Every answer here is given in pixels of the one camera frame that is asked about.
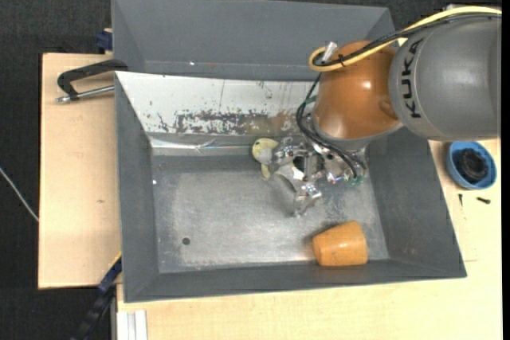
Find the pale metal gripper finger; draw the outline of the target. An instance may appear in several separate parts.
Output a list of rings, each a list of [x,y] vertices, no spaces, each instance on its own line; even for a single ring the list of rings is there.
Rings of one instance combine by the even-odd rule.
[[[315,183],[306,183],[300,186],[293,199],[293,215],[303,216],[311,207],[313,207],[322,198],[322,193],[316,187]]]
[[[304,176],[307,148],[303,143],[294,143],[293,139],[282,139],[273,148],[270,161],[270,172],[281,174],[283,169],[289,168],[292,176]]]

